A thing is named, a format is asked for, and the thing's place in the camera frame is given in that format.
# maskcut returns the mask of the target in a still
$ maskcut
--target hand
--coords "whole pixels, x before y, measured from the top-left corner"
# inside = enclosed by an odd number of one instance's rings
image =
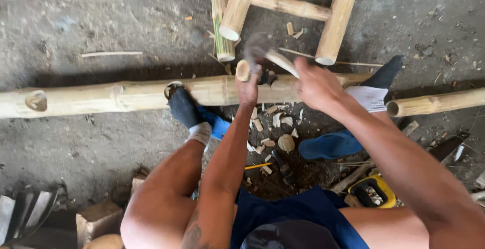
[[[305,57],[294,61],[300,81],[298,95],[309,107],[328,113],[346,94],[336,75],[327,68],[309,66]]]
[[[242,82],[237,78],[236,86],[238,87],[239,92],[239,103],[240,105],[247,105],[250,106],[251,109],[256,106],[258,102],[258,80],[261,75],[261,66],[258,65],[258,71],[255,73],[251,73],[251,78],[247,82]]]

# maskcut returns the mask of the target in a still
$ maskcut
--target blue flip-flop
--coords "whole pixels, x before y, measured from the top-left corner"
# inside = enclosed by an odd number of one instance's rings
[[[218,140],[222,140],[222,137],[224,136],[224,134],[226,134],[226,131],[231,123],[225,121],[220,116],[207,111],[203,106],[199,106],[197,107],[197,109],[202,114],[204,120],[209,122],[209,124],[212,126],[211,136]]]
[[[300,155],[307,160],[317,158],[339,159],[361,149],[362,145],[349,130],[303,140],[298,146]]]

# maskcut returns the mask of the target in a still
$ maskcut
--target forearm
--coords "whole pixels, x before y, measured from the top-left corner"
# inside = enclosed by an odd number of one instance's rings
[[[201,190],[239,191],[247,157],[247,138],[253,106],[241,105],[209,161],[201,182]]]
[[[369,114],[350,96],[334,108],[331,116],[355,135],[386,182],[428,227],[464,213],[482,219],[464,186],[415,142]]]

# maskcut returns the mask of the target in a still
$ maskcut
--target dark shorts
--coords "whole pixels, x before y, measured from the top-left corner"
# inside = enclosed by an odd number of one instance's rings
[[[316,186],[303,193],[269,202],[241,188],[232,226],[231,248],[239,249],[258,226],[287,220],[307,220],[326,227],[342,249],[369,249],[338,208],[349,207],[335,193]]]

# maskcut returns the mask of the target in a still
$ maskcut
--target concrete floor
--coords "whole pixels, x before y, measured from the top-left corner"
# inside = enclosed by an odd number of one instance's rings
[[[331,0],[305,1],[331,4]],[[405,68],[388,99],[483,87],[483,1],[357,0],[338,60],[385,63],[393,55],[405,55]],[[185,21],[187,16],[193,20]],[[224,68],[207,55],[213,44],[207,34],[207,30],[213,31],[210,0],[0,0],[0,20],[1,91],[225,74]],[[288,21],[293,22],[295,31],[305,29],[298,40],[287,37]],[[251,33],[266,31],[277,46],[314,54],[323,25],[251,7],[242,37],[244,42]],[[237,60],[243,44],[236,49]],[[144,55],[80,58],[81,53],[98,51],[143,51]],[[275,66],[271,69],[284,73]],[[370,72],[376,68],[333,66],[331,70]],[[289,105],[286,114],[296,118],[302,108],[306,121],[297,127],[302,135],[297,144],[343,128],[303,103]],[[212,108],[226,119],[236,109]],[[459,130],[467,131],[479,109],[412,117],[421,126],[411,137],[428,146],[434,139],[440,141],[444,132],[450,137]],[[485,170],[485,143],[481,140],[485,137],[484,119],[477,118],[464,161],[450,167],[470,190],[476,189],[474,180]],[[292,129],[283,125],[271,134],[253,132],[250,142],[257,145],[265,137],[277,139]],[[11,191],[19,184],[32,184],[37,189],[65,184],[72,207],[105,197],[122,203],[133,172],[141,166],[153,169],[187,135],[168,110],[0,119],[0,191]],[[216,145],[216,141],[211,142],[203,163]],[[249,155],[248,164],[261,162],[269,153],[265,150],[262,155]],[[348,160],[365,155],[358,153]],[[259,187],[256,194],[278,198],[315,184],[328,187],[342,178],[341,173],[352,170],[328,162],[305,163],[297,151],[283,159],[298,173],[295,188],[285,186],[277,173],[263,178],[254,170],[247,174]]]

